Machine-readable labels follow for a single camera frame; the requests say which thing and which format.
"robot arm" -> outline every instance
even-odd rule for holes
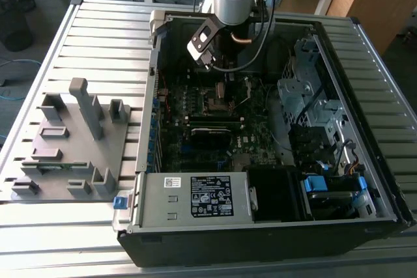
[[[259,47],[259,51],[253,58],[253,61],[244,66],[230,68],[230,64],[234,66],[234,62],[228,61],[236,59],[237,53],[242,49],[242,44],[252,42],[251,40],[241,40],[233,35],[243,34],[247,36],[248,27],[251,23],[249,17],[253,9],[253,0],[212,1],[213,4],[211,6],[205,3],[203,10],[205,12],[214,11],[214,14],[207,18],[193,35],[187,45],[188,51],[195,61],[203,63],[207,69],[215,68],[217,70],[224,70],[223,72],[236,72],[237,70],[248,67],[258,56],[263,44]],[[274,11],[275,0],[267,1],[272,11]],[[272,15],[263,42],[265,42],[271,23]],[[226,67],[229,68],[219,68],[216,66],[219,63],[223,63],[221,66],[226,64]]]

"blue cable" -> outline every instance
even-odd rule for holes
[[[0,59],[7,60],[5,63],[0,64],[0,67],[2,67],[2,66],[4,66],[4,65],[8,65],[8,64],[13,63],[13,62],[17,62],[17,63],[18,63],[18,62],[21,62],[21,63],[35,63],[35,64],[39,65],[39,67],[40,67],[40,66],[42,66],[42,63],[41,63],[41,62],[36,61],[36,60],[31,60],[31,59],[16,59],[16,60],[8,60],[8,59],[3,58],[3,57],[0,57]],[[5,96],[0,96],[0,99],[3,99],[3,100],[12,100],[12,101],[18,101],[18,100],[23,100],[23,99],[25,99],[25,97],[20,97],[20,98],[10,98],[10,97],[5,97]]]
[[[21,97],[21,98],[9,98],[9,97],[0,96],[0,99],[3,99],[3,100],[12,100],[12,101],[23,100],[23,99],[25,99],[25,98],[26,98],[26,97]]]
[[[42,65],[42,63],[41,63],[41,62],[36,61],[36,60],[31,60],[31,59],[16,59],[16,60],[7,60],[7,62],[0,64],[0,67],[2,67],[2,66],[4,66],[4,65],[7,65],[7,64],[9,64],[9,63],[13,63],[13,62],[17,62],[17,63],[18,63],[18,62],[21,62],[21,63],[35,63],[35,64],[37,64],[37,65],[39,65],[39,66],[41,66],[41,65]]]

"gray 3d-printed part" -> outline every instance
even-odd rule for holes
[[[99,120],[102,120],[104,118],[104,113],[103,113],[103,109],[102,106],[100,105],[100,102],[98,101],[97,95],[95,94],[94,96],[90,96],[91,99],[91,103],[93,104],[93,108],[97,114],[97,117]]]
[[[70,132],[65,126],[45,127],[40,129],[39,135],[43,139],[67,138]]]
[[[82,197],[91,193],[91,187],[85,179],[70,179],[66,188],[74,197]]]
[[[93,173],[93,178],[91,179],[91,184],[96,188],[97,192],[101,195],[111,194],[116,187],[116,181],[111,174],[109,169],[106,169],[104,177],[101,175],[100,171],[95,168]]]
[[[79,110],[93,138],[99,140],[103,136],[103,129],[100,125],[96,110],[94,110],[89,93],[87,92],[87,85],[88,82],[85,78],[74,77],[71,81],[69,91],[71,95],[76,97]]]
[[[48,162],[39,160],[35,161],[23,161],[21,169],[25,174],[43,174],[48,171],[54,170],[71,170],[76,175],[91,175],[94,173],[94,165],[91,162],[72,162],[72,163],[61,163],[61,162]]]
[[[59,111],[63,108],[65,103],[59,94],[46,94],[39,107],[48,120],[60,120]]]
[[[124,106],[126,115],[130,116],[129,105]],[[59,148],[63,153],[60,161],[31,160],[27,158],[22,162],[22,171],[34,180],[42,192],[36,195],[12,195],[13,201],[112,201],[117,194],[117,181],[120,174],[124,140],[128,124],[112,123],[109,114],[109,105],[102,105],[104,118],[100,121],[104,137],[95,141],[90,130],[83,120],[78,104],[67,104],[59,112],[62,120],[44,119],[39,126],[42,128],[66,127],[70,136],[67,138],[43,138],[39,132],[33,140],[33,148]],[[115,181],[114,191],[99,193],[98,189],[106,188],[98,184],[96,188],[92,183],[94,168],[99,170],[106,181],[107,168]],[[79,196],[67,192],[68,180],[84,179],[89,182],[91,192]]]
[[[12,190],[18,195],[35,195],[39,190],[39,186],[33,180],[22,178],[14,181]]]
[[[42,169],[39,168],[38,163],[39,160],[30,161],[28,164],[24,164],[25,162],[22,162],[22,166],[20,169],[29,177],[34,177],[38,175],[42,175]]]
[[[63,158],[63,153],[58,148],[34,148],[31,158],[34,160],[55,160]]]
[[[126,123],[128,115],[124,110],[123,100],[112,99],[110,101],[109,113],[112,123]]]

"office floor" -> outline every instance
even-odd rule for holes
[[[35,59],[42,61],[49,46],[58,30],[59,24],[68,8],[70,0],[35,0],[37,8],[27,14],[29,26],[35,36],[35,43],[25,51],[19,53],[8,52],[3,45],[0,44],[0,57],[8,59]],[[178,0],[157,0],[160,2],[174,3]],[[193,0],[181,0],[181,4],[191,5]],[[384,60],[394,78],[399,83],[405,96],[409,99],[411,106],[417,108],[417,88],[415,82],[417,81],[417,54],[416,46],[404,46],[401,39],[395,39],[384,55]],[[25,96],[29,90],[33,79],[37,73],[37,66],[35,64],[10,64],[0,68],[0,80],[7,79],[7,85],[0,87],[0,95],[9,97]],[[18,111],[22,105],[22,101],[6,101],[0,99],[0,135],[7,135]],[[366,277],[369,274],[380,277],[406,277],[407,272],[412,271],[398,271],[401,266],[396,266],[395,269],[389,267],[387,264],[380,264],[378,266],[360,266],[360,267],[344,267],[344,268],[324,268],[320,271],[320,277],[352,277],[353,275],[359,277]],[[280,272],[280,277],[317,277],[317,271],[302,270],[298,272]],[[256,274],[256,275],[239,275],[230,276],[234,278],[271,278],[276,277],[276,274]]]

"motherboard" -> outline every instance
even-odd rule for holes
[[[229,172],[277,164],[266,107],[274,87],[245,74],[160,73],[162,171]]]

